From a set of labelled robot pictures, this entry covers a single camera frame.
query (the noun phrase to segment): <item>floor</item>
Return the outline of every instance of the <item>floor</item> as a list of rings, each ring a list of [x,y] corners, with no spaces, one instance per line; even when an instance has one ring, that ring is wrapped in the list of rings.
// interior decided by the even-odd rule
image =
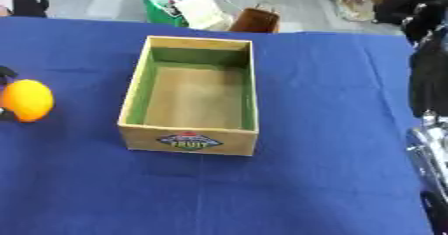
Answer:
[[[145,22],[141,0],[50,0],[49,15],[56,18]],[[236,16],[241,9],[257,3],[274,8],[281,16],[280,31],[337,31],[399,34],[394,26],[341,19],[332,0],[216,0],[220,7]]]

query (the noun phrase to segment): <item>blue table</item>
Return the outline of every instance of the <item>blue table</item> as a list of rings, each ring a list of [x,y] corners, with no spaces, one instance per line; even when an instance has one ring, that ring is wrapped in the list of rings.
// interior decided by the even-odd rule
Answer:
[[[252,158],[132,152],[116,127],[147,35],[254,41]],[[0,124],[0,234],[429,235],[404,154],[400,37],[0,19],[0,65],[56,106]]]

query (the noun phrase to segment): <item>orange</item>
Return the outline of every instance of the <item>orange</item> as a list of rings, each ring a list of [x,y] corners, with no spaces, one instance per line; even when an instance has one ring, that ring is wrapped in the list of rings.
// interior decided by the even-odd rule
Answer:
[[[15,113],[22,122],[41,119],[53,108],[51,90],[35,80],[18,80],[8,84],[0,95],[0,106]]]

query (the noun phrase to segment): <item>cardboard box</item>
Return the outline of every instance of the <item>cardboard box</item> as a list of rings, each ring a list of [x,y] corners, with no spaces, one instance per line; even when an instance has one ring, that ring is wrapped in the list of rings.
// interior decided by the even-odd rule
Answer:
[[[118,126],[129,149],[251,156],[252,42],[149,36]]]

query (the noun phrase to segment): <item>box label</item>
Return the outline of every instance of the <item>box label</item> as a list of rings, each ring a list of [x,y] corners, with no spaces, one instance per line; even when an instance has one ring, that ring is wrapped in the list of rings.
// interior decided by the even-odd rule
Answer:
[[[186,151],[197,151],[222,145],[219,141],[203,135],[198,135],[194,132],[184,132],[178,135],[164,136],[157,139],[157,141]]]

